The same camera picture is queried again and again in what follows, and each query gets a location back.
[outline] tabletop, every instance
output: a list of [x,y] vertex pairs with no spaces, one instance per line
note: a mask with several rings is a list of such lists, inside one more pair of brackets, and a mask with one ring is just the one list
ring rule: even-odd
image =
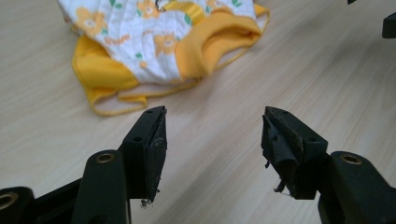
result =
[[[320,223],[318,195],[274,193],[262,115],[288,110],[329,142],[370,160],[396,186],[396,40],[381,37],[392,1],[257,0],[271,10],[261,39],[165,105],[168,150],[152,206],[133,223]],[[36,197],[82,177],[95,152],[117,149],[142,111],[101,117],[71,60],[78,38],[56,1],[0,7],[0,189]]]

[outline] yellow fabric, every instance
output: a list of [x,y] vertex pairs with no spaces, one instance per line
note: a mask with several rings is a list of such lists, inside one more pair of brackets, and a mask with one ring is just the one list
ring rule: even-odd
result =
[[[193,81],[162,92],[122,93],[139,85],[134,74],[122,63],[110,58],[105,49],[87,36],[77,43],[73,68],[84,87],[92,110],[103,116],[112,116],[143,109],[148,97],[164,96],[195,86],[202,77],[219,68],[220,58],[235,49],[241,51],[223,65],[241,56],[262,35],[257,23],[248,17],[236,17],[227,10],[217,10],[205,18],[202,9],[192,3],[171,2],[165,10],[182,10],[191,18],[194,27],[177,43],[176,59],[179,73],[184,80]],[[268,9],[255,6],[257,15],[267,14]],[[98,105],[109,97],[117,97],[131,106],[122,109],[102,110]]]
[[172,1],[166,4],[163,9],[165,11],[180,10],[186,13],[190,17],[192,25],[198,24],[205,18],[205,13],[202,8],[192,2]]

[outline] screw hole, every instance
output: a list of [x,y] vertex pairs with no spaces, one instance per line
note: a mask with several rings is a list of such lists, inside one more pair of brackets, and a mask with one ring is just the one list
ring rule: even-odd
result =
[[96,157],[96,161],[99,163],[106,163],[114,160],[115,156],[110,153],[105,153]]
[[346,162],[351,163],[351,164],[356,164],[356,165],[362,164],[361,159],[356,158],[356,157],[354,157],[352,155],[347,155],[347,154],[342,155],[341,156],[341,160],[346,161]]
[[18,194],[15,192],[5,193],[0,195],[0,210],[10,207],[18,199]]
[[97,215],[91,218],[89,224],[105,224],[107,223],[107,216],[106,215]]
[[141,142],[143,139],[141,138],[141,137],[135,137],[134,138],[134,141],[136,141],[136,142]]

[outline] cloth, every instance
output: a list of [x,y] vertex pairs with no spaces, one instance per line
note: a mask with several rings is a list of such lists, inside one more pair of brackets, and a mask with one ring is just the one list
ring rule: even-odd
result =
[[73,68],[100,115],[194,86],[256,43],[269,21],[251,0],[171,1],[165,11],[154,0],[58,2],[81,35]]

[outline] light wood surface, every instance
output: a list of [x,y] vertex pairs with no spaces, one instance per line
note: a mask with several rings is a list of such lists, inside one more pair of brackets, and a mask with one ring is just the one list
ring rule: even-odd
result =
[[[319,223],[315,201],[274,193],[260,147],[266,105],[286,109],[329,141],[369,159],[396,186],[396,40],[381,38],[394,1],[258,0],[272,19],[242,58],[165,105],[168,151],[153,206],[133,223]],[[141,112],[89,109],[71,67],[77,38],[55,1],[0,7],[0,189],[41,196],[117,149]]]

